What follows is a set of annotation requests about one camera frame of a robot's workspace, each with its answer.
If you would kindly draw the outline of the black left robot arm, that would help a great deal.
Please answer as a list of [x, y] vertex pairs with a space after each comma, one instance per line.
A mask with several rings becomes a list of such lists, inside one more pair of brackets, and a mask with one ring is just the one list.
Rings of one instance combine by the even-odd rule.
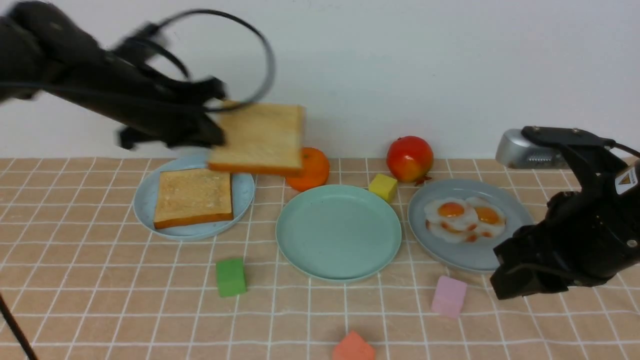
[[1, 16], [1, 100], [49, 93], [121, 123], [124, 150], [224, 145], [222, 128], [202, 109], [226, 97], [223, 83], [192, 81], [164, 45], [160, 27], [147, 23], [102, 48], [54, 4], [18, 1]]

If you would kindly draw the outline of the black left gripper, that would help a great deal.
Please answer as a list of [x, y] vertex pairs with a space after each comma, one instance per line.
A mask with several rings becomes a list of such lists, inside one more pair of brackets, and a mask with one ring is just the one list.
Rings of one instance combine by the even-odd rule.
[[118, 144], [124, 150], [146, 142], [167, 148], [221, 146], [223, 130], [198, 107], [222, 100], [224, 85], [215, 77], [192, 82], [186, 66], [167, 50], [157, 23], [133, 30], [105, 53], [100, 88], [116, 94], [105, 113], [123, 127]]

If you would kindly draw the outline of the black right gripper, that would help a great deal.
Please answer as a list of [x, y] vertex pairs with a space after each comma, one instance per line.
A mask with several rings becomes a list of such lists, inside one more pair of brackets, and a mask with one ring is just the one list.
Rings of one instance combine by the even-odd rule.
[[544, 219], [524, 225], [493, 251], [498, 267], [490, 277], [499, 300], [557, 294], [570, 287], [606, 284], [640, 259], [640, 165], [612, 150], [639, 153], [582, 129], [525, 126], [535, 145], [561, 153], [579, 191], [554, 194]]

